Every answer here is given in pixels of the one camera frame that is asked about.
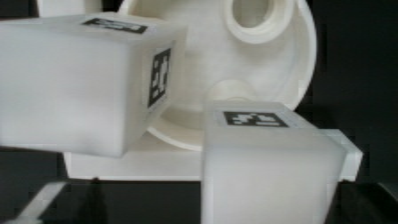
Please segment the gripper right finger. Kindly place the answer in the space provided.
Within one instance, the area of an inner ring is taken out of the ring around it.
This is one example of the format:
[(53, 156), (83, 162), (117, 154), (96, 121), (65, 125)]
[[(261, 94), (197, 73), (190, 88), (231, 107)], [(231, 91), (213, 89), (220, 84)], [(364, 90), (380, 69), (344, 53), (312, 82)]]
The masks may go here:
[(337, 184), (327, 224), (398, 224), (398, 200), (380, 184)]

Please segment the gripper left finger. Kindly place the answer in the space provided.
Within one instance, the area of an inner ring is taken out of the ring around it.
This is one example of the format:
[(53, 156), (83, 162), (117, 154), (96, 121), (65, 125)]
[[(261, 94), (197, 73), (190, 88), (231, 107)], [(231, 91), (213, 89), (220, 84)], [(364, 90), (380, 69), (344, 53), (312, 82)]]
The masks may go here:
[(99, 180), (49, 182), (5, 224), (106, 224)]

